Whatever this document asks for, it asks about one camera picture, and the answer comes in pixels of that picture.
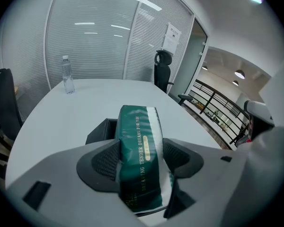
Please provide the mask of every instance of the chair headrest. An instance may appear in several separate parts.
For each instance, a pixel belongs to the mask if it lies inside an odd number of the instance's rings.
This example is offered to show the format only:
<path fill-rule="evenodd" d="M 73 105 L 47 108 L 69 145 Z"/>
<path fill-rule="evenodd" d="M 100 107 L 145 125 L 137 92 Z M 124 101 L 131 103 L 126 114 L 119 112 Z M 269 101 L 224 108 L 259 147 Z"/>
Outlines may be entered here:
<path fill-rule="evenodd" d="M 167 51 L 158 50 L 155 55 L 155 64 L 165 64 L 170 65 L 172 63 L 171 54 Z"/>

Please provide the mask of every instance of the green tissue package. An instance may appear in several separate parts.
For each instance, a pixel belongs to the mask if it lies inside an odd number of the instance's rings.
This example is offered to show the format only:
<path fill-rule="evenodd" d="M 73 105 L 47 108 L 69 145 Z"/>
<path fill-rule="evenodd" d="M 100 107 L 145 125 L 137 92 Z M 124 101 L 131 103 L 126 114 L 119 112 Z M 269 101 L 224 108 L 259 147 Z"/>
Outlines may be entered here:
<path fill-rule="evenodd" d="M 120 139 L 122 201 L 135 213 L 166 207 L 173 177 L 163 158 L 163 136 L 156 108 L 124 105 L 115 138 Z"/>

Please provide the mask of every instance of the white table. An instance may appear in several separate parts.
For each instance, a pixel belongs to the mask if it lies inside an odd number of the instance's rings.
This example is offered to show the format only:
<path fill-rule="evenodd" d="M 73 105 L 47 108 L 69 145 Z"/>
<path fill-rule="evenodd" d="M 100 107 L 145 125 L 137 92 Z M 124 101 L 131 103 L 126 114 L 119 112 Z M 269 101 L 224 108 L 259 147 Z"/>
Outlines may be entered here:
<path fill-rule="evenodd" d="M 25 121 L 9 157 L 6 187 L 45 157 L 85 145 L 87 135 L 104 119 L 118 118 L 123 105 L 156 107 L 164 138 L 220 148 L 185 109 L 150 82 L 78 79 L 74 84 L 76 92 L 68 95 L 59 83 Z"/>

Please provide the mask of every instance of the white paper notice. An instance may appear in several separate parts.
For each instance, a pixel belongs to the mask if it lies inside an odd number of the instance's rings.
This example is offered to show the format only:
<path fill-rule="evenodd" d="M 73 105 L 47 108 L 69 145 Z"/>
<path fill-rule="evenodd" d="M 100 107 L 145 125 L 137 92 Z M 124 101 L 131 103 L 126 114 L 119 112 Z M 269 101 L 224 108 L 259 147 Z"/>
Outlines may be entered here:
<path fill-rule="evenodd" d="M 169 23 L 162 49 L 175 54 L 181 33 L 180 30 Z"/>

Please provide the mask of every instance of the horizontal blind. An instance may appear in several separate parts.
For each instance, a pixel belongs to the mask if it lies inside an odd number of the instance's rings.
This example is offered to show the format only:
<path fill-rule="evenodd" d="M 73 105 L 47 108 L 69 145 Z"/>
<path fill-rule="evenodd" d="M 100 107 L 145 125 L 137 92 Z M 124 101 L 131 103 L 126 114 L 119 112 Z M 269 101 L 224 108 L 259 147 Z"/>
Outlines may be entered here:
<path fill-rule="evenodd" d="M 51 86 L 68 55 L 75 79 L 122 79 L 136 0 L 54 0 L 46 33 Z"/>
<path fill-rule="evenodd" d="M 14 0 L 2 31 L 3 67 L 11 69 L 24 94 L 20 110 L 30 113 L 49 92 L 43 60 L 43 35 L 51 0 Z"/>
<path fill-rule="evenodd" d="M 133 31 L 125 79 L 154 81 L 154 57 L 162 49 L 170 22 L 182 34 L 170 64 L 171 81 L 188 40 L 193 16 L 179 0 L 148 0 L 142 3 Z"/>

